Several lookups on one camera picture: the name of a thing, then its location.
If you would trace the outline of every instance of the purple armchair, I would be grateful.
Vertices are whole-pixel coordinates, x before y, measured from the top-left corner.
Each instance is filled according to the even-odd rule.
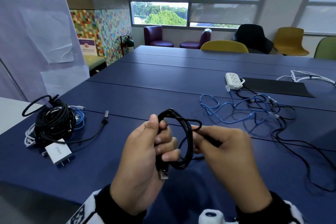
[[[203,31],[201,35],[201,39],[199,42],[183,42],[180,44],[180,48],[186,48],[186,49],[200,49],[203,44],[206,42],[209,42],[211,40],[211,30],[205,30]]]
[[[172,42],[162,40],[162,26],[144,27],[143,35],[145,37],[145,45],[174,47]]]

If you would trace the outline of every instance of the colorful mosaic wall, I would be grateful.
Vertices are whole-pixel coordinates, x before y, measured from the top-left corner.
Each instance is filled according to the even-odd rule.
[[[103,44],[94,10],[70,10],[73,24],[79,38],[94,39],[98,56],[104,56]]]
[[[95,39],[99,56],[108,65],[122,56],[120,36],[131,35],[128,9],[70,10],[78,37]]]
[[[96,10],[96,20],[104,48],[107,64],[122,56],[120,36],[131,35],[131,21],[128,9]]]

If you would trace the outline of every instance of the left hand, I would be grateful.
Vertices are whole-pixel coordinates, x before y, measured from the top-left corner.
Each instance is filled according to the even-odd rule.
[[[166,121],[159,124],[155,114],[129,135],[110,187],[111,197],[124,211],[138,215],[154,202],[164,183],[156,170],[156,155],[165,162],[178,161],[177,144]]]

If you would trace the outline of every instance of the window frame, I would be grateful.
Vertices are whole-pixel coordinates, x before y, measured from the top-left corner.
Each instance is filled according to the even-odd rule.
[[[309,0],[303,0],[299,10],[294,18],[294,21],[292,23],[292,27],[298,27],[300,20],[305,12],[305,9],[307,6],[334,6],[336,7],[336,2],[325,2],[325,1],[309,1]],[[312,36],[336,36],[336,33],[323,33],[323,32],[309,32],[305,31],[304,35],[312,35]]]
[[[218,27],[191,27],[190,23],[190,11],[191,5],[193,3],[201,3],[201,4],[248,4],[248,5],[257,5],[257,12],[255,14],[255,18],[253,23],[258,24],[260,21],[260,17],[265,5],[266,0],[128,0],[129,10],[130,10],[130,20],[132,27],[147,27],[147,26],[157,26],[150,24],[134,24],[134,14],[132,9],[132,2],[172,2],[172,3],[188,3],[188,14],[187,14],[187,25],[186,26],[173,26],[173,25],[162,25],[163,28],[168,29],[182,29],[182,30],[201,30],[203,31],[205,28],[211,28],[213,31],[226,31],[226,32],[235,32],[237,29],[235,28],[218,28]]]

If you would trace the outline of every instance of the sleeve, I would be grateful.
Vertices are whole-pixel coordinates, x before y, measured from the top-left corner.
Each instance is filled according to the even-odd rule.
[[[146,211],[137,216],[126,213],[110,196],[110,185],[95,191],[66,224],[140,224]]]
[[[282,200],[271,192],[272,202],[265,209],[256,213],[243,213],[236,207],[239,224],[305,224],[307,223],[300,211],[291,202]]]

